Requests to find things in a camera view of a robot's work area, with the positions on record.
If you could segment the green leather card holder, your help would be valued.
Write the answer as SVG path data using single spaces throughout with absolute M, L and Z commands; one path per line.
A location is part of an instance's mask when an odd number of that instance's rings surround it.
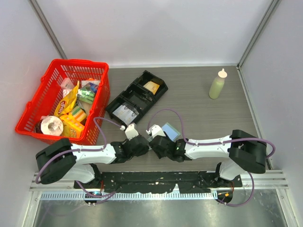
M 181 135 L 181 133 L 168 122 L 165 123 L 161 128 L 172 141 L 177 141 Z

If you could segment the white credit card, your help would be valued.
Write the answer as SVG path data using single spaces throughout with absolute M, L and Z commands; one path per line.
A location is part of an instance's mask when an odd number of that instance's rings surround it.
M 123 121 L 126 125 L 132 123 L 132 121 L 137 117 L 137 113 L 128 108 L 128 106 L 123 107 Z

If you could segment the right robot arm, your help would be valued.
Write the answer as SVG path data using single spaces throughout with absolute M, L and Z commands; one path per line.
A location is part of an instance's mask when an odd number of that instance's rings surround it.
M 226 158 L 217 165 L 214 174 L 214 182 L 220 187 L 244 172 L 263 174 L 266 171 L 266 142 L 242 130 L 233 130 L 231 135 L 211 140 L 173 141 L 157 125 L 147 133 L 152 137 L 149 145 L 158 158 L 167 157 L 177 162 L 206 157 Z

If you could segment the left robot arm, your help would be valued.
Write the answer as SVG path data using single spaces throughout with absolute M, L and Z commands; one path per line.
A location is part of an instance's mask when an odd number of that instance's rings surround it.
M 52 184 L 64 179 L 97 188 L 101 173 L 96 163 L 120 164 L 148 151 L 148 141 L 142 135 L 101 146 L 72 144 L 68 138 L 63 138 L 36 154 L 39 172 L 35 182 Z

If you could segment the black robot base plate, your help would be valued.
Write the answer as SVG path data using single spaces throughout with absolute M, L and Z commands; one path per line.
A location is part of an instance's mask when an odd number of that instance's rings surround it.
M 81 184 L 86 190 L 103 189 L 104 192 L 120 193 L 171 193 L 175 186 L 180 193 L 210 192 L 211 188 L 240 188 L 238 175 L 228 181 L 207 171 L 183 172 L 103 172 L 89 183 Z

